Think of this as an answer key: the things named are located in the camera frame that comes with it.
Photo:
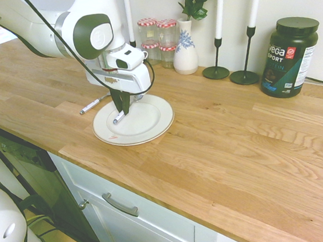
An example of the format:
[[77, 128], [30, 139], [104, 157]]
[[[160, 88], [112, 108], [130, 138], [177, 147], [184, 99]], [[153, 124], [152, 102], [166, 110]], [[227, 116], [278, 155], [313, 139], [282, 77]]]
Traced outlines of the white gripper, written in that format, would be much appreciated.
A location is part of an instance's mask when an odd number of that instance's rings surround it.
[[115, 107], [118, 112], [123, 111], [125, 115], [129, 112], [130, 93], [143, 93], [151, 84], [150, 74], [144, 63], [139, 64], [133, 70], [115, 69], [113, 71], [105, 71], [93, 68], [91, 73], [97, 79], [88, 71], [85, 71], [89, 82], [97, 86], [112, 88], [110, 93]]

